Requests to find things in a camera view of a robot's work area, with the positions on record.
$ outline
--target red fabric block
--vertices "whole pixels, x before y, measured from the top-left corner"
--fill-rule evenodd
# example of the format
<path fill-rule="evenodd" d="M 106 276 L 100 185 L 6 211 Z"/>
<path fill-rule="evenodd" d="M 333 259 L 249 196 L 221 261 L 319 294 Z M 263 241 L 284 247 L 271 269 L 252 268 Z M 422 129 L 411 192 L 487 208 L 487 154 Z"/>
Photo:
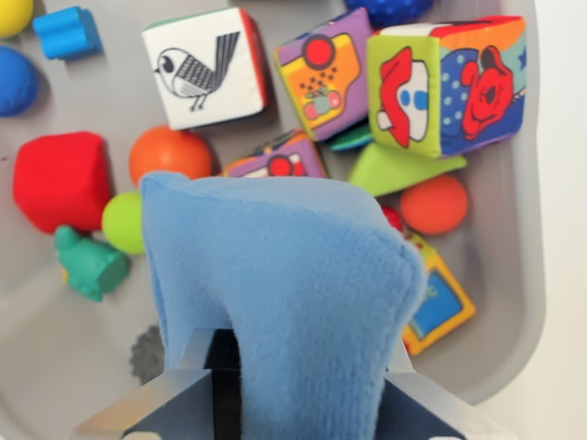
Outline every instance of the red fabric block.
<path fill-rule="evenodd" d="M 110 199 L 104 141 L 89 132 L 31 140 L 18 152 L 13 196 L 28 220 L 47 234 L 61 225 L 101 229 Z"/>

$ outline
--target blue plush toy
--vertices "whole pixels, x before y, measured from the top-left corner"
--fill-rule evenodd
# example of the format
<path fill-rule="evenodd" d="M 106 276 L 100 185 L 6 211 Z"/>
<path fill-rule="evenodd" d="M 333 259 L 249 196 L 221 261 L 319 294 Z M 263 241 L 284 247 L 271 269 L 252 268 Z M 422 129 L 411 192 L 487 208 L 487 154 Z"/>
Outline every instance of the blue plush toy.
<path fill-rule="evenodd" d="M 24 55 L 0 46 L 0 117 L 16 116 L 37 99 L 39 78 Z"/>
<path fill-rule="evenodd" d="M 365 7 L 374 28 L 415 20 L 432 6 L 432 0 L 345 0 L 349 9 Z"/>
<path fill-rule="evenodd" d="M 166 367 L 194 329 L 233 328 L 243 440 L 372 439 L 425 289 L 422 259 L 375 199 L 305 177 L 155 173 L 141 192 Z"/>

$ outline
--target orange ball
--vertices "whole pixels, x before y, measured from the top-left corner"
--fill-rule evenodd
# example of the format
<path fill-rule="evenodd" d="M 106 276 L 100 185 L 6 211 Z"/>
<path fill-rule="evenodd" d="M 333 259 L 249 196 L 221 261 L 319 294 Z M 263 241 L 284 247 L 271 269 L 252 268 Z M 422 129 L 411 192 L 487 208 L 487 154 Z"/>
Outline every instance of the orange ball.
<path fill-rule="evenodd" d="M 455 177 L 444 174 L 404 191 L 400 212 L 405 222 L 423 234 L 446 234 L 467 215 L 469 198 Z"/>
<path fill-rule="evenodd" d="M 212 156 L 198 136 L 155 126 L 135 142 L 130 150 L 128 168 L 135 185 L 149 171 L 175 171 L 190 179 L 199 179 L 212 174 Z"/>

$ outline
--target purple fabric block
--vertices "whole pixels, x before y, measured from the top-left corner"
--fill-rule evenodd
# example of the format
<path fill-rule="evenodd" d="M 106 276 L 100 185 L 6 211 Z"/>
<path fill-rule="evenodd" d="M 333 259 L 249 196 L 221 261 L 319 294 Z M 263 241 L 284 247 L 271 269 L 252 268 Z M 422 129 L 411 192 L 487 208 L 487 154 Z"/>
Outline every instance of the purple fabric block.
<path fill-rule="evenodd" d="M 327 178 L 316 146 L 304 132 L 296 132 L 281 144 L 259 148 L 227 168 L 228 177 L 323 177 Z"/>
<path fill-rule="evenodd" d="M 365 60 L 371 35 L 367 11 L 360 8 L 276 50 L 282 78 L 312 139 L 330 138 L 367 116 Z M 308 102 L 309 94 L 316 97 Z"/>

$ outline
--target bird illustration block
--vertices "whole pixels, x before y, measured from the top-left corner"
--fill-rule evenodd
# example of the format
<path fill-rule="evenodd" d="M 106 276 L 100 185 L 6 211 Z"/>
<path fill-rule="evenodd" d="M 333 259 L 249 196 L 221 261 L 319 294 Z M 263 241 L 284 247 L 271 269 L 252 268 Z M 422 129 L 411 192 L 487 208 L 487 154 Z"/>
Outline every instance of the bird illustration block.
<path fill-rule="evenodd" d="M 243 9 L 155 23 L 143 40 L 171 129 L 250 116 L 266 106 L 259 37 Z"/>
<path fill-rule="evenodd" d="M 275 62 L 308 136 L 330 138 L 367 117 L 367 11 L 340 16 L 275 50 Z"/>
<path fill-rule="evenodd" d="M 432 158 L 511 137 L 526 97 L 520 16 L 388 27 L 369 38 L 369 119 L 379 145 Z"/>
<path fill-rule="evenodd" d="M 419 250 L 428 273 L 426 298 L 402 336 L 407 352 L 414 356 L 469 321 L 475 305 L 435 248 L 411 231 L 404 236 Z"/>
<path fill-rule="evenodd" d="M 227 177 L 328 177 L 316 145 L 301 130 L 292 130 L 255 148 L 228 165 Z"/>

